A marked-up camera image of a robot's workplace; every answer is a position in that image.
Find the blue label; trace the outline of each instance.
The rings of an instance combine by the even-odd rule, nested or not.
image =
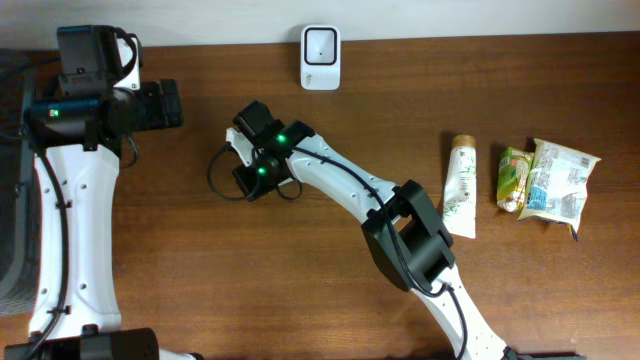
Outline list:
[[[547,192],[539,187],[532,186],[527,199],[527,208],[531,210],[544,210],[547,207]]]

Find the white container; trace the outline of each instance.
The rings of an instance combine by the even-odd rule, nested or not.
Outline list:
[[[453,138],[444,187],[442,220],[450,233],[476,238],[476,139]]]

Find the wooden surface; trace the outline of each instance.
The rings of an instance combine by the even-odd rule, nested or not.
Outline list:
[[[205,168],[253,99],[301,119],[375,175],[439,203],[452,135],[478,141],[477,239],[453,252],[494,331],[523,352],[640,354],[640,33],[343,44],[339,90],[298,81],[296,45],[146,49],[146,80],[179,82],[185,126],[139,134],[113,204],[124,329],[208,358],[384,358],[448,351],[419,300],[376,269],[358,223],[313,188],[231,203]],[[498,154],[539,137],[599,156],[580,241],[495,205]],[[235,191],[219,164],[214,180]],[[29,315],[0,319],[22,342]]]

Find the food packet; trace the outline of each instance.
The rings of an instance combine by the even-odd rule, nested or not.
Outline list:
[[[527,201],[518,221],[535,216],[567,224],[578,240],[580,214],[587,201],[587,179],[600,158],[540,139],[535,142]]]
[[[500,156],[498,168],[498,206],[514,212],[524,207],[527,177],[533,153],[508,147]]]

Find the white wall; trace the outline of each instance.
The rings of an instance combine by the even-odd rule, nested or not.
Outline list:
[[[0,47],[56,48],[63,25],[117,25],[145,46],[640,30],[640,0],[0,0]]]

